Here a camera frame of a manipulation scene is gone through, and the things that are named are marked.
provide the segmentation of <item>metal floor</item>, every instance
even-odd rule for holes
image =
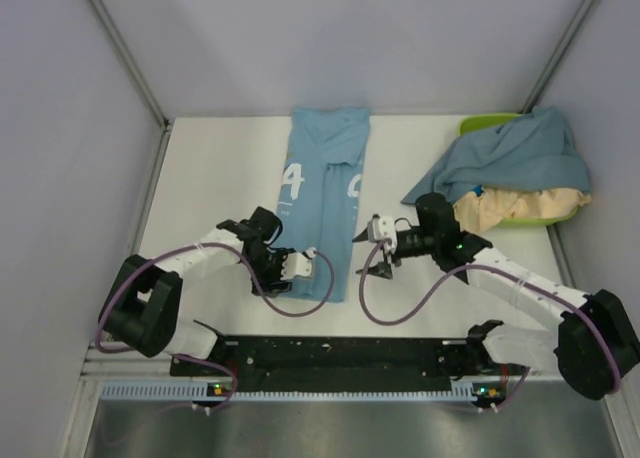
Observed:
[[[164,406],[102,402],[85,458],[622,456],[604,404],[559,382],[527,383],[497,415],[453,404],[240,403],[207,418],[185,407],[104,445],[102,433],[115,440]]]

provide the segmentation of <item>printed number 4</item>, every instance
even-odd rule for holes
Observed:
[[[300,193],[300,185],[304,181],[302,177],[302,165],[300,163],[291,163],[287,166],[287,169],[284,170],[284,175],[282,176],[282,184],[283,185],[291,185],[291,199],[297,200],[298,193]]]

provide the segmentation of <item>white table surface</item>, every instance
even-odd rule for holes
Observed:
[[[371,119],[356,232],[374,213],[406,216],[400,204],[456,135],[462,116],[376,116]],[[256,206],[275,210],[291,129],[289,117],[180,118],[175,121],[140,253],[151,258],[199,239],[225,220],[248,218]],[[513,260],[559,280],[545,228],[494,229],[484,235]],[[371,249],[354,246],[347,299],[305,318],[285,318],[250,293],[241,266],[225,268],[183,294],[181,313],[223,333],[327,336],[466,336],[488,319],[536,326],[497,298],[453,279],[412,320],[382,327],[358,303],[358,276]],[[404,260],[391,281],[369,277],[366,296],[380,318],[405,314],[441,276],[428,257]],[[314,302],[277,298],[289,311]]]

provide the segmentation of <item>green basket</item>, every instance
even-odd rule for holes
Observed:
[[[458,135],[464,135],[471,131],[482,130],[490,126],[502,125],[520,116],[518,113],[491,113],[487,115],[469,116],[460,122]],[[572,218],[578,212],[576,206],[571,213],[559,218],[503,218],[498,226],[505,228],[517,228],[521,226],[549,226],[559,221]]]

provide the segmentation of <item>metal frame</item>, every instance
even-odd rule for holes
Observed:
[[[122,38],[118,27],[116,26],[109,10],[105,6],[102,0],[86,0],[89,6],[91,7],[91,11],[98,19],[100,26],[102,27],[109,44],[122,64],[125,72],[129,75],[131,80],[131,84],[140,95],[140,99],[145,104],[145,106],[149,109],[149,112],[153,116],[154,120],[158,124],[158,127],[161,129],[165,129],[169,123],[169,120],[166,118],[165,114],[160,108],[158,104],[158,100],[156,100],[151,88],[149,87],[147,80],[145,80],[138,64],[136,63],[131,51],[129,51],[129,47],[127,43]]]
[[[540,73],[536,83],[529,92],[529,96],[527,96],[524,105],[522,105],[521,113],[529,113],[540,101],[540,98],[549,87],[558,68],[571,49],[571,45],[575,42],[578,33],[584,28],[587,18],[591,16],[593,10],[595,10],[599,3],[600,0],[582,0],[582,3],[580,3],[573,18],[571,18],[553,53],[551,53],[542,73]]]
[[[142,199],[142,205],[137,216],[136,227],[127,250],[129,254],[136,253],[140,249],[144,229],[147,226],[147,220],[149,219],[149,213],[151,212],[153,197],[156,194],[156,187],[158,186],[158,180],[160,179],[162,163],[164,162],[164,157],[167,154],[167,148],[169,147],[169,138],[171,137],[172,129],[173,123],[167,123],[167,126],[160,137],[160,141],[158,142],[155,157],[153,159],[153,165],[151,166],[149,178],[147,180],[147,187],[145,188],[144,197]]]
[[[58,452],[60,458],[85,456],[101,393],[101,381],[78,383],[62,446]]]

